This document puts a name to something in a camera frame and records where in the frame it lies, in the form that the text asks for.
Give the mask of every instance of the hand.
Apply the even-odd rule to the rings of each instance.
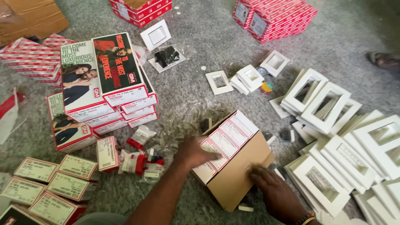
[[[115,52],[115,50],[117,50],[117,49],[118,49],[118,47],[109,47],[107,50],[108,50],[108,51]]]
[[[63,83],[65,88],[72,88],[74,86],[74,83]]]
[[[174,162],[181,163],[186,169],[191,170],[207,161],[220,159],[222,155],[204,151],[200,147],[200,144],[206,138],[207,136],[186,135],[184,141],[179,144],[179,150],[175,154]]]
[[[261,190],[267,212],[284,224],[295,224],[308,212],[290,187],[266,168],[254,167],[250,179]]]

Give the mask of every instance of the brown cardboard box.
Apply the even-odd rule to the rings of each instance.
[[[0,0],[0,46],[17,38],[39,39],[69,26],[54,0]]]
[[[216,123],[204,135],[211,134],[234,112]],[[268,167],[274,160],[267,141],[261,131],[240,149],[240,151],[219,171],[206,186],[220,203],[223,209],[232,212],[246,193],[253,186],[248,172],[253,165]]]

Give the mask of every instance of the person's hand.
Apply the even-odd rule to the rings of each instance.
[[[211,160],[220,159],[220,154],[204,151],[200,144],[207,136],[188,136],[179,144],[178,153],[175,154],[174,162],[181,163],[187,170],[198,167]]]
[[[107,50],[108,50],[108,51],[115,52],[115,50],[117,50],[117,49],[118,49],[118,47],[109,47]]]
[[[266,168],[254,167],[250,179],[261,190],[267,212],[286,225],[308,214],[290,187]]]
[[[63,83],[65,88],[72,88],[74,86],[73,83]]]

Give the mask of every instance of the floor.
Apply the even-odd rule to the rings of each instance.
[[[56,3],[70,21],[70,27],[60,33],[67,38],[81,41],[128,32],[134,44],[144,45],[139,33],[149,25],[138,29],[115,16],[108,0],[56,0]],[[398,113],[399,75],[375,67],[365,55],[372,50],[398,53],[400,3],[392,0],[309,0],[309,3],[319,13],[304,33],[260,45],[232,19],[234,0],[173,0],[173,6],[180,8],[172,9],[160,18],[167,21],[172,35],[167,44],[191,45],[197,53],[191,60],[161,74],[149,63],[145,64],[160,102],[156,106],[159,119],[150,122],[149,126],[158,127],[171,108],[184,101],[211,98],[234,105],[243,110],[262,131],[278,135],[282,128],[289,128],[295,119],[279,119],[268,101],[284,95],[303,68],[313,68],[351,91],[351,98],[364,104],[359,113],[374,109],[387,115]],[[292,64],[278,78],[267,79],[274,85],[271,95],[264,95],[258,90],[248,96],[236,90],[218,96],[212,94],[205,73],[224,70],[232,76],[248,64],[256,66],[271,49],[292,59]],[[0,171],[12,173],[25,157],[59,163],[64,155],[54,150],[45,102],[45,96],[57,90],[14,74],[3,65],[0,65],[0,74],[0,102],[9,97],[10,89],[15,86],[23,90],[29,100],[21,111],[21,116],[28,120],[0,146]],[[124,127],[109,135],[115,135],[124,142],[132,134],[131,129]],[[299,156],[297,151],[304,146],[298,136],[293,144],[277,139],[272,144],[276,155],[274,164],[288,164]],[[75,155],[95,160],[95,146],[86,147]],[[132,174],[103,175],[87,212],[129,215],[152,188],[151,185],[138,183],[138,180],[140,177]],[[228,213],[190,175],[182,190],[174,224],[277,224],[265,212],[260,193],[257,196],[259,198],[253,202],[253,213]],[[353,200],[345,211],[350,218],[362,218]]]

